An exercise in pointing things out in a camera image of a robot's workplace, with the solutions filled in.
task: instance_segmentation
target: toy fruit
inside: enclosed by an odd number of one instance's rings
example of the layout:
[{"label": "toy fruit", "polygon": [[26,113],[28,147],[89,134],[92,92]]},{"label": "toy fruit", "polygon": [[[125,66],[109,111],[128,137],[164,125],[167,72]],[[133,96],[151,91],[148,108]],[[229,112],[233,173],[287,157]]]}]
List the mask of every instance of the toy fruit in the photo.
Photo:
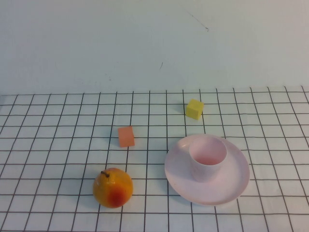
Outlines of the toy fruit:
[{"label": "toy fruit", "polygon": [[102,171],[93,183],[95,199],[107,208],[118,208],[132,196],[133,182],[131,177],[118,168]]}]

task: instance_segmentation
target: cup rim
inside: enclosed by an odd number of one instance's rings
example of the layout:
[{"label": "cup rim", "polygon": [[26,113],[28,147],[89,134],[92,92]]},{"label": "cup rim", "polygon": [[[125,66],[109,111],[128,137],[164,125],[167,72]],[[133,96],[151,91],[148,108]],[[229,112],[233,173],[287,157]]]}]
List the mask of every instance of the cup rim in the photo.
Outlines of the cup rim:
[{"label": "cup rim", "polygon": [[225,145],[224,142],[223,142],[222,140],[220,140],[219,138],[214,138],[214,137],[208,136],[208,135],[204,136],[203,138],[198,138],[198,139],[199,139],[199,140],[202,140],[202,139],[205,139],[205,138],[208,138],[208,139],[211,138],[211,139],[217,140],[217,141],[219,141],[219,142],[224,146],[224,148],[225,148],[225,156],[224,156],[224,159],[223,159],[222,161],[220,161],[219,163],[217,163],[217,164],[211,164],[211,165],[209,165],[209,164],[203,164],[203,163],[200,163],[200,162],[196,161],[196,160],[192,157],[191,152],[190,152],[190,151],[191,151],[191,145],[192,145],[193,143],[196,143],[196,142],[197,142],[197,140],[195,140],[195,141],[193,141],[193,142],[189,145],[189,155],[190,155],[191,160],[194,161],[194,162],[196,162],[196,163],[199,164],[199,165],[206,166],[206,167],[214,167],[214,166],[217,166],[217,165],[222,164],[222,163],[226,160],[226,157],[227,157],[227,147],[226,147],[226,145]]}]

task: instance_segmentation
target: pink cup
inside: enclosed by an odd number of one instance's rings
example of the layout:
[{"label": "pink cup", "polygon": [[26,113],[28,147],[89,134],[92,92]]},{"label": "pink cup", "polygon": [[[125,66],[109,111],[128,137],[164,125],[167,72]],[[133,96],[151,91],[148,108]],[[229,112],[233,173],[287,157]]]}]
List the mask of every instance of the pink cup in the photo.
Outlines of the pink cup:
[{"label": "pink cup", "polygon": [[216,177],[227,150],[221,140],[206,135],[190,144],[189,153],[193,178],[198,182],[205,182]]}]

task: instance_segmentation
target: white table surface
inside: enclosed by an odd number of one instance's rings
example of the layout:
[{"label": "white table surface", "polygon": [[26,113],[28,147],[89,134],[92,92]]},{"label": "white table surface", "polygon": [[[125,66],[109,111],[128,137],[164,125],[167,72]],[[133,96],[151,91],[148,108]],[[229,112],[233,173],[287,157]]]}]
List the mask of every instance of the white table surface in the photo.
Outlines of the white table surface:
[{"label": "white table surface", "polygon": [[[203,117],[184,116],[190,99]],[[309,88],[0,97],[0,231],[304,232],[309,228]],[[136,145],[118,145],[132,125]],[[250,164],[247,189],[216,207],[180,197],[166,153],[196,133],[225,137]],[[100,207],[94,177],[133,179],[123,207]]]}]

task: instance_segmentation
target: white wall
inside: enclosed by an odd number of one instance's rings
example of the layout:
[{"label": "white wall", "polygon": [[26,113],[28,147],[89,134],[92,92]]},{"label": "white wall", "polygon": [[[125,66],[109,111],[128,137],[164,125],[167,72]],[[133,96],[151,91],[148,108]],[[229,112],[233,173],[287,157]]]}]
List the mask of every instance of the white wall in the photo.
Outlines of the white wall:
[{"label": "white wall", "polygon": [[309,85],[308,61],[308,0],[0,0],[2,94]]}]

